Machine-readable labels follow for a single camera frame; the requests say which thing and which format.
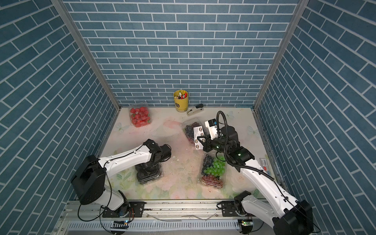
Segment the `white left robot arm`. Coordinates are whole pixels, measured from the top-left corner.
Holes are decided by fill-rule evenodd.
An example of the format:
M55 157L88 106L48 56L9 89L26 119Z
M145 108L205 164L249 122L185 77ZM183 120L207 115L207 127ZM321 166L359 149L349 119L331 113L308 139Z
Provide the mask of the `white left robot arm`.
M116 211L126 206L126 198L115 192L107 182L113 175L135 167L138 181L144 181L153 174L159 174L160 163L171 157L171 147L159 146L148 139L139 147L120 154L98 158L85 157L71 178L71 184L81 205L96 203Z

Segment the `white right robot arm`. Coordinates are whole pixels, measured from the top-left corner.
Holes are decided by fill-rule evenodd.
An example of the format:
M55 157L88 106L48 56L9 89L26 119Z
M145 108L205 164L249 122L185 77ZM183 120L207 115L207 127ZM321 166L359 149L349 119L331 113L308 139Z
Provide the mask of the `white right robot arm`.
M222 128L217 128L217 137L199 136L205 152L216 150L224 155L226 163L248 178L262 193L266 202L260 201L248 191L234 198L239 214L252 214L270 226L276 235L310 235L314 232L311 205L299 201L284 190L267 174L254 155L242 147L235 129L228 125L226 115L218 111L216 119L222 118Z

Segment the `clear box of blueberries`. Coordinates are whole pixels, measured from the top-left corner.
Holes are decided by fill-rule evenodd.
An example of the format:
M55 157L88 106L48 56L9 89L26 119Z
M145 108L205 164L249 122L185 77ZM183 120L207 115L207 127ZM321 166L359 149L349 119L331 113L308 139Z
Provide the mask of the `clear box of blueberries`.
M181 123L182 130L183 130L185 136L187 137L189 143L192 144L192 145L194 144L194 130L193 130L193 128L199 127L199 126L202 126L204 134L207 135L208 131L206 130L206 127L196 117L191 118L191 119Z

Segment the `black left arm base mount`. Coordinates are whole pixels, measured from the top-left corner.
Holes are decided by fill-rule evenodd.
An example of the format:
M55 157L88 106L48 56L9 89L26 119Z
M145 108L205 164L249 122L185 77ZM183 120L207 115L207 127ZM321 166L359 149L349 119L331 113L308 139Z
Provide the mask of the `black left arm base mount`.
M105 209L102 217L103 218L138 218L142 217L144 208L145 208L144 201L127 201L123 205L121 205L115 211L110 209Z

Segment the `white fruit sticker sheet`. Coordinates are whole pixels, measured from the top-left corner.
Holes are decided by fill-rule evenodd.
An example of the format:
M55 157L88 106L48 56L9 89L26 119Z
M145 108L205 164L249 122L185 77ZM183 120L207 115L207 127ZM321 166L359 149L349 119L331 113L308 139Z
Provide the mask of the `white fruit sticker sheet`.
M201 137L205 136L204 129L202 126L197 126L193 128L194 145L197 150L203 150L203 144L200 142Z

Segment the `clear box of avocados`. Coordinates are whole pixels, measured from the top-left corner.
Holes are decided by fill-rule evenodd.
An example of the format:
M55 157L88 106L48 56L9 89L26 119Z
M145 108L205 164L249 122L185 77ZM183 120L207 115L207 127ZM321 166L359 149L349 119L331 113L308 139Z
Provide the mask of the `clear box of avocados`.
M162 176L162 169L159 163L155 165L138 164L135 166L136 179L140 184L146 184Z

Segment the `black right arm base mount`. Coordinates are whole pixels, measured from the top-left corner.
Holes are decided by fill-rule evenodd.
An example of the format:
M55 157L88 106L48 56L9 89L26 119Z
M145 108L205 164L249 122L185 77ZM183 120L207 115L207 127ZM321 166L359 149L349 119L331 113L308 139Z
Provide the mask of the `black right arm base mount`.
M216 206L223 217L253 216L261 219L263 210L260 203L264 203L264 201L248 191L243 191L234 199L220 201Z

